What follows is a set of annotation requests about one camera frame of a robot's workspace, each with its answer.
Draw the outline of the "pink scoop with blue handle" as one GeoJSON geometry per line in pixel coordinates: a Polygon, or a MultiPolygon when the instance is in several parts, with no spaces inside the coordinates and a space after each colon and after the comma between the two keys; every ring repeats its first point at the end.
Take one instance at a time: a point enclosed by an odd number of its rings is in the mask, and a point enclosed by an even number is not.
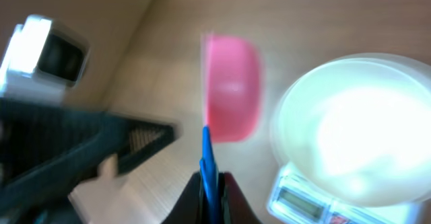
{"type": "Polygon", "coordinates": [[[222,223],[219,171],[213,144],[238,143],[255,131],[261,111],[261,62],[245,39],[208,34],[202,40],[202,213],[222,223]]]}

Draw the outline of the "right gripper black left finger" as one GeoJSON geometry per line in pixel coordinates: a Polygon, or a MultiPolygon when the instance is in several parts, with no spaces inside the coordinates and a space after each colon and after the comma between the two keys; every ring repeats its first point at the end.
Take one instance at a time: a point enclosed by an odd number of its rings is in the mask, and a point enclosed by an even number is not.
{"type": "Polygon", "coordinates": [[[201,223],[201,174],[195,172],[162,224],[201,223]]]}

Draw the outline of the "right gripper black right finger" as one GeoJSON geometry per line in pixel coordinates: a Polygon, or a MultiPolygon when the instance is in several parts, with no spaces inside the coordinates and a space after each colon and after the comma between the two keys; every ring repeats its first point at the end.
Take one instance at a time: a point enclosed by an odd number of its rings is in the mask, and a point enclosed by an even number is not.
{"type": "Polygon", "coordinates": [[[261,224],[230,172],[219,174],[224,224],[261,224]]]}

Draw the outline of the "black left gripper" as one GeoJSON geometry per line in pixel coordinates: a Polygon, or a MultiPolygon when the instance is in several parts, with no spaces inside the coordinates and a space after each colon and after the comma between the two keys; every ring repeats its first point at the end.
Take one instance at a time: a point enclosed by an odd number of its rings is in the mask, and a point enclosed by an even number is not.
{"type": "Polygon", "coordinates": [[[1,99],[1,212],[69,194],[110,155],[127,174],[176,139],[175,126],[110,112],[1,99]]]}

